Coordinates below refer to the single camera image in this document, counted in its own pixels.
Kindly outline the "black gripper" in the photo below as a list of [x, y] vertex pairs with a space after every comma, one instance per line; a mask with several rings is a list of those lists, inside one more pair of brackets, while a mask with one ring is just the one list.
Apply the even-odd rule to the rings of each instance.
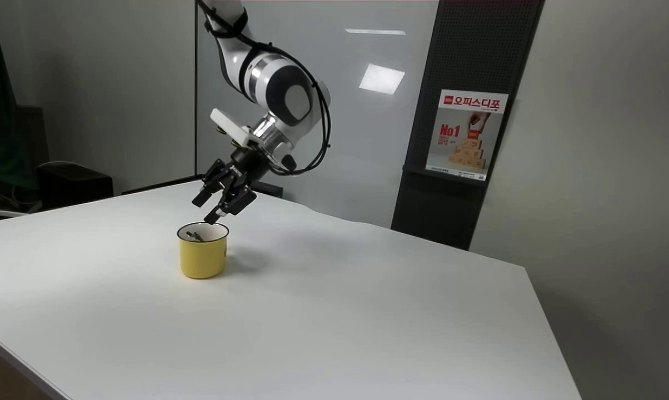
[[269, 158], [258, 148], [234, 148], [230, 159], [224, 163], [220, 158], [201, 175], [201, 189], [190, 200], [201, 206], [217, 189], [220, 175], [224, 173], [224, 195], [212, 210], [203, 215], [209, 225], [216, 225], [224, 215], [238, 215], [247, 209], [256, 193], [250, 189], [269, 170]]

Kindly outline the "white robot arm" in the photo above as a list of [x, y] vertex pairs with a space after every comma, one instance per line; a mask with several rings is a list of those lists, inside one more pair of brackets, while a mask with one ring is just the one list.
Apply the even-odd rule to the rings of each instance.
[[216, 225], [238, 215], [256, 200], [252, 183], [266, 173], [302, 175], [321, 163], [330, 146], [330, 109], [323, 83], [283, 49], [249, 35], [249, 13], [239, 0], [194, 0], [203, 28], [212, 35], [224, 80], [249, 101], [264, 109], [252, 125], [239, 125], [212, 109], [211, 121], [233, 142], [228, 159], [216, 159], [193, 198]]

